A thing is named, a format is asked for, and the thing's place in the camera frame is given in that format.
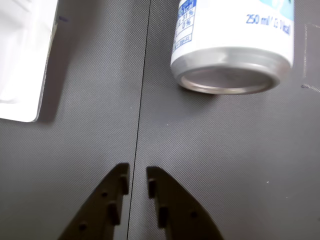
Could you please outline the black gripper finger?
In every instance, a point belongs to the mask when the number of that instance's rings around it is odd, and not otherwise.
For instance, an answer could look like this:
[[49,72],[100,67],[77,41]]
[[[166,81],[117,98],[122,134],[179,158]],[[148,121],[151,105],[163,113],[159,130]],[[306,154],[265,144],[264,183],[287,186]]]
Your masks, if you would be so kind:
[[80,207],[60,240],[112,240],[121,224],[123,196],[129,194],[130,164],[119,163]]
[[146,168],[148,197],[154,200],[157,226],[167,240],[222,240],[223,236],[202,205],[169,173]]

